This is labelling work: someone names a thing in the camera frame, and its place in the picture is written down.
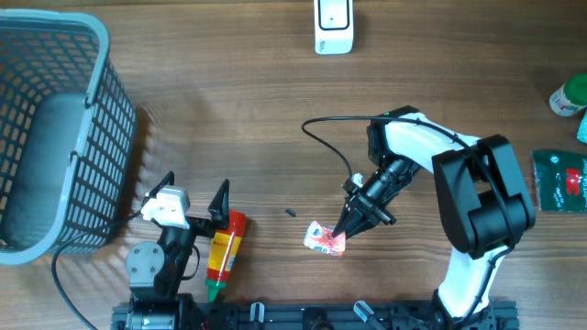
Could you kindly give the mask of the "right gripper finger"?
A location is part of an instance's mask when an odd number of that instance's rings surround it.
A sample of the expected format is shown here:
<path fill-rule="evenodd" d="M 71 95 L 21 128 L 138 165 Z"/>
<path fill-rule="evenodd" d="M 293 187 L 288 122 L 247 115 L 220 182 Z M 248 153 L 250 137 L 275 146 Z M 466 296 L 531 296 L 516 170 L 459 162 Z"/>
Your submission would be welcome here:
<path fill-rule="evenodd" d="M 362 233 L 370 230 L 380 223 L 380 219 L 376 216 L 367 216 L 361 213 L 350 213 L 346 217 L 345 233 L 346 239 L 350 239 Z"/>
<path fill-rule="evenodd" d="M 341 235 L 347 237 L 354 226 L 354 215 L 354 207 L 351 204 L 346 203 L 343 206 L 338 222 L 332 231 L 332 237 L 338 237 Z"/>

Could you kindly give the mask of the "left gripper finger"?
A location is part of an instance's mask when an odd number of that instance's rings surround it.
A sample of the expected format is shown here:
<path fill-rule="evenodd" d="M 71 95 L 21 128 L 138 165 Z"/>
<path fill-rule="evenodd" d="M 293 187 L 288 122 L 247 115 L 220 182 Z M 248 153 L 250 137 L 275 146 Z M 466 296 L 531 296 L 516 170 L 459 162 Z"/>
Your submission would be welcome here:
<path fill-rule="evenodd" d="M 207 208 L 211 221 L 216 225 L 227 225 L 229 222 L 228 194 L 229 179 L 224 179 Z"/>
<path fill-rule="evenodd" d="M 144 206 L 150 199 L 155 198 L 157 193 L 167 185 L 173 186 L 175 181 L 175 174 L 172 170 L 168 171 L 163 179 L 149 192 L 145 194 L 143 201 L 141 203 Z"/>

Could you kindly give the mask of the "red sauce bottle green cap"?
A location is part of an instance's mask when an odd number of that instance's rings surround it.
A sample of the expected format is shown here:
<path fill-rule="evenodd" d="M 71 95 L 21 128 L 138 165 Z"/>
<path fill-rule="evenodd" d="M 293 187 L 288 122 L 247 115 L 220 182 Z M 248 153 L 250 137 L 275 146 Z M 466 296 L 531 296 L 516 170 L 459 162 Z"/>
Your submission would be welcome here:
<path fill-rule="evenodd" d="M 205 285 L 210 303 L 226 288 L 242 238 L 245 234 L 247 217 L 237 211 L 229 213 L 227 230 L 218 229 L 213 237 L 207 264 Z"/>

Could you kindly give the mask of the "green 3M gloves package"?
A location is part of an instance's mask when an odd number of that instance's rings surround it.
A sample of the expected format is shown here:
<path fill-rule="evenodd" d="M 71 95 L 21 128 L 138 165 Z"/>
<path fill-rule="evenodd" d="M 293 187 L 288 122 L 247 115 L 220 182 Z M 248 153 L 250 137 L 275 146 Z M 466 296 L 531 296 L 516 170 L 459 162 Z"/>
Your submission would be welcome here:
<path fill-rule="evenodd" d="M 586 212 L 586 156 L 542 149 L 532 153 L 537 203 L 541 211 Z"/>

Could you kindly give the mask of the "teal wet wipes pack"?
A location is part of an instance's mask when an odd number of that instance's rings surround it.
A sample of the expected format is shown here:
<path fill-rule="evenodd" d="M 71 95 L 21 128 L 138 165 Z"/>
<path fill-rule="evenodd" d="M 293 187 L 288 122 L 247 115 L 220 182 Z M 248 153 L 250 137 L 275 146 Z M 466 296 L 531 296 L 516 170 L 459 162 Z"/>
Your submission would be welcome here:
<path fill-rule="evenodd" d="M 576 138 L 584 144 L 587 143 L 587 112 L 584 113 L 580 122 Z"/>

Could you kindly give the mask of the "green lid jar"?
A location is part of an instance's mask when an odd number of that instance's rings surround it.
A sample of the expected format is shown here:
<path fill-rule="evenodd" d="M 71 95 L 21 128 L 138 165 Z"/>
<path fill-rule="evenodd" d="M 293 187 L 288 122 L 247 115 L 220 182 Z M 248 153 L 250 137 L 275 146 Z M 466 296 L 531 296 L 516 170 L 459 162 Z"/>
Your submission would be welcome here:
<path fill-rule="evenodd" d="M 568 79 L 549 97 L 549 106 L 558 116 L 574 116 L 586 107 L 586 74 Z"/>

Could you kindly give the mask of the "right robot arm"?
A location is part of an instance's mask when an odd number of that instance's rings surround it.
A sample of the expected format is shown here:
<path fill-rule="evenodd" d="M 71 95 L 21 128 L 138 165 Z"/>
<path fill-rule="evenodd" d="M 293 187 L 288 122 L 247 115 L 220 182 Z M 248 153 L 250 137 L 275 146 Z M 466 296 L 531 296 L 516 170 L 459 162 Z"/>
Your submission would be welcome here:
<path fill-rule="evenodd" d="M 510 142 L 501 135 L 462 135 L 428 120 L 412 106 L 369 117 L 371 161 L 366 182 L 350 174 L 333 234 L 353 237 L 392 225 L 388 204 L 420 170 L 433 174 L 439 217 L 452 245 L 449 268 L 435 292 L 447 328 L 478 322 L 503 259 L 536 222 Z"/>

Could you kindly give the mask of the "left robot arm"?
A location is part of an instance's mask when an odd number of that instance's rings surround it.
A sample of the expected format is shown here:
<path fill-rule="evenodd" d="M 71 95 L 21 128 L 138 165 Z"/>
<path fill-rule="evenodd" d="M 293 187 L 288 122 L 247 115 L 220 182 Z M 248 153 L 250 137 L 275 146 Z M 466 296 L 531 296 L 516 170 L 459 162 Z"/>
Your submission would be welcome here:
<path fill-rule="evenodd" d="M 229 181 L 221 183 L 208 206 L 209 219 L 189 216 L 188 193 L 174 184 L 168 172 L 147 192 L 140 215 L 151 221 L 161 235 L 155 242 L 135 245 L 126 258 L 131 295 L 128 306 L 113 310 L 111 327 L 133 329 L 207 329 L 207 316 L 190 293 L 180 293 L 189 258 L 198 254 L 198 237 L 212 238 L 218 229 L 227 229 Z"/>

